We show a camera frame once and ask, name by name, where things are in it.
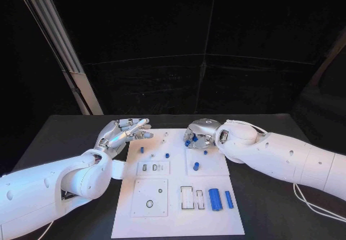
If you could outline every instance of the robotic hand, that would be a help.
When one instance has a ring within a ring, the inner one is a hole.
[[[0,178],[0,240],[27,234],[105,192],[124,178],[125,162],[112,160],[125,142],[154,135],[149,119],[121,119],[104,127],[81,156],[27,168]]]
[[[183,141],[189,148],[216,145],[235,163],[245,163],[275,179],[320,189],[346,201],[346,156],[236,120],[223,124],[205,118],[196,120],[187,126]]]

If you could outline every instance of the black table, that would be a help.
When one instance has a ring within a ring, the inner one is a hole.
[[[17,162],[14,171],[78,156],[94,147],[101,129],[111,120],[149,118],[153,128],[186,128],[200,118],[221,123],[241,120],[268,132],[309,142],[291,116],[272,115],[105,115],[49,117],[38,136]],[[117,159],[127,159],[128,146]],[[296,198],[293,184],[280,181],[245,164],[228,162],[229,177],[238,203],[245,235],[195,236],[179,239],[346,239],[346,224],[316,214]],[[111,180],[104,195],[59,218],[43,239],[110,239],[121,180]],[[346,216],[346,202],[330,194],[303,186],[307,200]],[[38,239],[46,226],[20,239]]]

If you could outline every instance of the small blue part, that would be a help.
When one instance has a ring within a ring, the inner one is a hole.
[[[196,137],[196,134],[193,134],[193,138],[192,138],[192,141],[196,142],[199,139]]]
[[[209,189],[209,197],[211,197],[211,208],[213,211],[222,210],[222,199],[219,194],[219,189]]]
[[[228,202],[228,207],[232,209],[234,208],[234,202],[232,202],[229,191],[225,191],[225,198],[226,198],[226,202]]]
[[[200,167],[200,164],[198,162],[195,162],[193,170],[198,171],[199,167]]]

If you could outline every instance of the dark background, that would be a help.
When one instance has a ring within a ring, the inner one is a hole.
[[[346,26],[337,4],[53,3],[105,114],[291,113],[311,143],[346,154],[345,50],[304,89]],[[3,4],[0,173],[49,115],[81,114],[26,4]]]

